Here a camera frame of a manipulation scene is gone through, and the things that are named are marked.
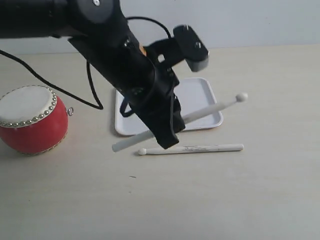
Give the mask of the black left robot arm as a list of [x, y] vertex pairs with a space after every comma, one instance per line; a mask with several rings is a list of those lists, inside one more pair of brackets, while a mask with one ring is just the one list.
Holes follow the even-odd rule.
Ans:
[[74, 48], [112, 84], [125, 103], [168, 149], [185, 128], [174, 94], [179, 80], [158, 55], [179, 49], [169, 37], [143, 47], [131, 32], [120, 2], [102, 0], [3, 0], [3, 39], [66, 37]]

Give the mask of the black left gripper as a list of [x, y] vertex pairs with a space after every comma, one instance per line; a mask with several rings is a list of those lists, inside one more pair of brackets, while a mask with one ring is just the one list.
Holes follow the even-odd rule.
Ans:
[[176, 133], [186, 128], [174, 93], [179, 83], [172, 68], [147, 67], [122, 73], [122, 116], [137, 115], [165, 150], [179, 143]]

